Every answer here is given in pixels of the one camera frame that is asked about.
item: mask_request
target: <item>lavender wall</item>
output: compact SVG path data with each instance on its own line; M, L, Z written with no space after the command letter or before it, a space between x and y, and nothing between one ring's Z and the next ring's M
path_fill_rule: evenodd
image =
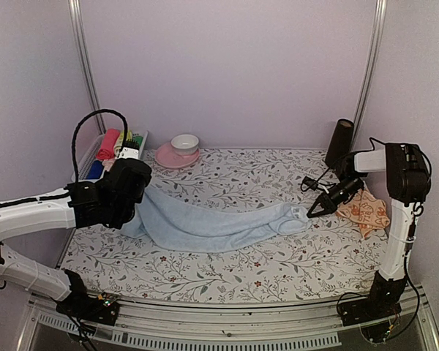
M72 174L70 141L90 111L66 1L0 0L0 200L65 185ZM78 147L96 137L83 129ZM13 249L55 264L67 231L12 239ZM0 292L0 351L16 347L27 294Z
M390 1L374 84L357 148L369 136L418 143L434 167L411 267L439 327L439 1ZM383 175L369 179L387 199Z
M204 146L326 148L353 118L375 1L82 1L101 106Z

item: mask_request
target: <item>pink saucer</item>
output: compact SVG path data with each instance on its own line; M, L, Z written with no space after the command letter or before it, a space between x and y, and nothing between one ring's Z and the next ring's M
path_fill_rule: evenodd
M192 155L180 156L174 152L173 146L170 143L161 145L154 154L154 159L158 164L171 170L179 170L181 168L193 165L200 156L200 150L197 150Z

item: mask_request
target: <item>white cup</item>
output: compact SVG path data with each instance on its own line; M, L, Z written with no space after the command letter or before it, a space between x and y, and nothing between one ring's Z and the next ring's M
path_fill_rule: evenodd
M191 134L176 136L170 141L174 152L181 156L189 156L198 150L198 138Z

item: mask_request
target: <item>patterned fabric surface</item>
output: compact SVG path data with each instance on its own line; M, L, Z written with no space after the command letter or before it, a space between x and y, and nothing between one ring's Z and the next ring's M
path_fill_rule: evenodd
M145 154L152 184L169 195L221 211L251 211L280 201L309 207L318 193L299 189L324 170L323 151L202 150L183 170L166 170ZM333 175L324 180L331 181ZM312 220L297 235L277 236L224 254L171 252L102 226L77 230L62 268L89 288L127 297L201 303L301 301L367 290L386 248L375 230L336 215Z
M376 199L369 191L360 189L349 203L342 203L337 216L343 216L358 224L363 238L374 229L384 229L390 224L386 203Z

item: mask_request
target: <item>light blue towel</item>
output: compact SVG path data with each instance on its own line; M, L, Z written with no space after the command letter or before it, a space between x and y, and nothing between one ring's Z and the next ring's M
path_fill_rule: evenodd
M148 186L135 218L121 232L131 238L148 234L163 249L183 252L228 252L290 235L310 226L307 210L290 203L252 212L227 213L197 207Z

